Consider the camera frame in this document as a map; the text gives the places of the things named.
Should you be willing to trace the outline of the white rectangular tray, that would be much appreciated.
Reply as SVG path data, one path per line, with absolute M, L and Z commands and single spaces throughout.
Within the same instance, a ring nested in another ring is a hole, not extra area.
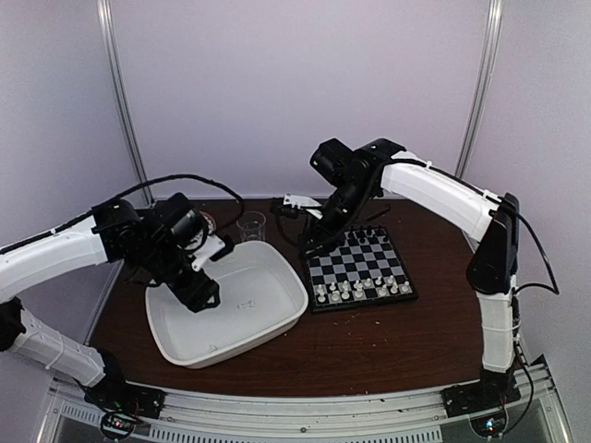
M 220 285 L 216 308 L 192 313 L 164 285 L 145 291 L 152 337 L 173 365 L 201 369 L 249 351 L 287 332 L 308 308 L 303 282 L 268 243 L 241 243 L 204 270 Z M 249 300 L 254 308 L 237 308 Z

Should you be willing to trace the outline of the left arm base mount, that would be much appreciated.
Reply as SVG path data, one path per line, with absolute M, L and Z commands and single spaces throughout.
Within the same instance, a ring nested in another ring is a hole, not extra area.
M 132 384 L 84 387 L 85 400 L 106 411 L 117 411 L 139 418 L 158 419 L 165 392 Z

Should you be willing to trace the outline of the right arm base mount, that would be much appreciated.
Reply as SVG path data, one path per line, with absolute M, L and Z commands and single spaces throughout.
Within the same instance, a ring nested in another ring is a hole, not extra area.
M 522 398 L 514 382 L 502 390 L 494 383 L 482 380 L 451 386 L 444 389 L 440 395 L 449 418 L 501 409 L 507 403 Z

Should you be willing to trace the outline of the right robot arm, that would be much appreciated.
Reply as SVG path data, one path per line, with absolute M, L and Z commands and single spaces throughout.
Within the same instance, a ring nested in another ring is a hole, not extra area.
M 305 257 L 334 249 L 365 205 L 386 194 L 412 203 L 465 242 L 476 243 L 464 272 L 481 321 L 483 380 L 475 384 L 473 397 L 479 406 L 494 406 L 509 391 L 516 360 L 518 199 L 466 184 L 387 138 L 356 149 L 331 138 L 318 145 L 309 164 L 332 186 L 332 193 L 302 234 L 300 251 Z

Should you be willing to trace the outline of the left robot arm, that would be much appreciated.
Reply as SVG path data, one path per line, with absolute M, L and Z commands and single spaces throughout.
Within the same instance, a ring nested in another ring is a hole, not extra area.
M 218 283 L 204 270 L 224 247 L 202 214 L 182 194 L 160 207 L 138 209 L 124 198 L 92 208 L 79 218 L 1 249 L 1 350 L 19 353 L 73 377 L 114 410 L 133 400 L 117 359 L 85 345 L 80 333 L 58 319 L 66 304 L 57 286 L 74 299 L 66 318 L 81 313 L 103 290 L 118 263 L 148 273 L 192 313 L 219 302 Z

